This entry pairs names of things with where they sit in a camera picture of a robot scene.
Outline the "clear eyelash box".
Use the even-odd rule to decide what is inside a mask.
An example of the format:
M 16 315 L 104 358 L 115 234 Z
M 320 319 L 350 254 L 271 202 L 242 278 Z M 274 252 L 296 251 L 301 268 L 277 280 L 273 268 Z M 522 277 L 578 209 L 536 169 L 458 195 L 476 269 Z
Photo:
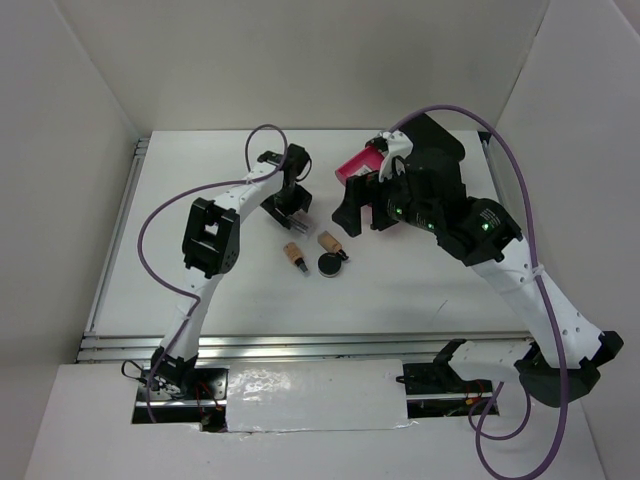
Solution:
M 292 228 L 305 237 L 311 236 L 316 230 L 316 223 L 305 212 L 297 212 L 289 218 Z

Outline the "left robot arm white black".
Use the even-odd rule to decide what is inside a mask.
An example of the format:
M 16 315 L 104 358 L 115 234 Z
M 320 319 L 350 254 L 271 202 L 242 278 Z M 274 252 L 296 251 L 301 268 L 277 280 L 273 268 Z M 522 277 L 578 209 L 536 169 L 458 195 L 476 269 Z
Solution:
M 194 391 L 202 326 L 217 286 L 239 259 L 242 222 L 262 208 L 281 227 L 305 233 L 308 227 L 295 215 L 311 205 L 312 195 L 299 184 L 311 163 L 299 145 L 288 146 L 283 155 L 267 151 L 243 179 L 226 182 L 224 193 L 193 201 L 182 240 L 185 286 L 173 289 L 182 299 L 151 357 L 148 392 L 182 399 Z

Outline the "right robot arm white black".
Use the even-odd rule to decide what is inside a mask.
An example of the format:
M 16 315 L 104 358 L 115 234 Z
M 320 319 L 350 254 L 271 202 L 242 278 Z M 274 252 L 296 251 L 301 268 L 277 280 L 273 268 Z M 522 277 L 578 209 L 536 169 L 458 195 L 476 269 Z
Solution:
M 371 209 L 374 230 L 406 223 L 433 233 L 443 250 L 494 289 L 532 336 L 497 346 L 450 341 L 434 361 L 442 389 L 457 391 L 473 380 L 517 382 L 553 408 L 592 391 L 600 366 L 616 357 L 622 338 L 578 312 L 534 262 L 520 227 L 500 204 L 468 196 L 457 162 L 406 162 L 386 178 L 371 171 L 343 184 L 332 219 L 349 236 L 361 234 L 364 206 Z

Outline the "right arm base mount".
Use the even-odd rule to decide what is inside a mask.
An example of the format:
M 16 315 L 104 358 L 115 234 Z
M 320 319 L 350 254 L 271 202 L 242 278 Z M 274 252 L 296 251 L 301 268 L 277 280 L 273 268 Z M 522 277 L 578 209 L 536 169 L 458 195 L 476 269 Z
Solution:
M 488 400 L 494 391 L 487 380 L 445 382 L 433 363 L 405 363 L 396 377 L 406 394 L 409 419 L 467 416 L 479 401 Z

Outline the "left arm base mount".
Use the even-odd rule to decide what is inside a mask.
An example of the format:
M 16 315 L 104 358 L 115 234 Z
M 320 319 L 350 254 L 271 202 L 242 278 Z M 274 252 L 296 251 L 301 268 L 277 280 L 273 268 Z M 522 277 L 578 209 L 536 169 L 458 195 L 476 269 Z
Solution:
M 138 384 L 132 424 L 191 423 L 204 432 L 227 430 L 228 369 L 196 369 L 182 388 L 159 377 L 147 388 L 150 371 L 132 360 L 122 362 L 120 373 Z

